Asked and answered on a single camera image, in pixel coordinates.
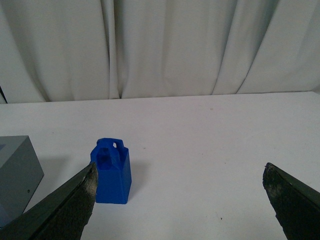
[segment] white table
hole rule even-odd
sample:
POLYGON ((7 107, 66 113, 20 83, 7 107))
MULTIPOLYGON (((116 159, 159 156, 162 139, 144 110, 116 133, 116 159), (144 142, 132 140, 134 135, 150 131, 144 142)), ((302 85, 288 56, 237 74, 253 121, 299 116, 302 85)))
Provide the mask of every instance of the white table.
POLYGON ((83 240, 285 240, 265 164, 320 191, 313 92, 0 104, 0 126, 29 135, 42 165, 28 208, 84 168, 97 139, 129 148, 129 201, 96 203, 83 240))

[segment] gray box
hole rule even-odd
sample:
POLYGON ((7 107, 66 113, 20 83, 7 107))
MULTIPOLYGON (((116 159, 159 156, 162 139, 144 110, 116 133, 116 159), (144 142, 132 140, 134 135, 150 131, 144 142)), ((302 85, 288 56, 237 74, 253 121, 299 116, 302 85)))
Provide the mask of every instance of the gray box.
POLYGON ((24 212, 43 176, 29 136, 0 136, 0 228, 24 212))

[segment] blue block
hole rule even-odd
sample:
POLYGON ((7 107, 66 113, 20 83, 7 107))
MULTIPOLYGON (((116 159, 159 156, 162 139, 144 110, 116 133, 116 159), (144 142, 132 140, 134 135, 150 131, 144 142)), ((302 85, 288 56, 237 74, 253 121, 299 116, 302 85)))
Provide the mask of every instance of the blue block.
POLYGON ((104 204, 126 204, 131 187, 129 149, 121 139, 101 138, 92 150, 91 163, 98 170, 95 201, 104 204))

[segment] curtain fold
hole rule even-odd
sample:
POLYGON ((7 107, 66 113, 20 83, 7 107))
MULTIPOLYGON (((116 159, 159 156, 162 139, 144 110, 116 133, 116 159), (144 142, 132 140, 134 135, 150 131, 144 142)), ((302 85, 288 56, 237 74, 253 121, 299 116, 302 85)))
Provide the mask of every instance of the curtain fold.
POLYGON ((319 26, 320 0, 0 0, 0 86, 8 103, 310 91, 319 26))
POLYGON ((310 91, 320 85, 320 1, 280 0, 238 93, 310 91))

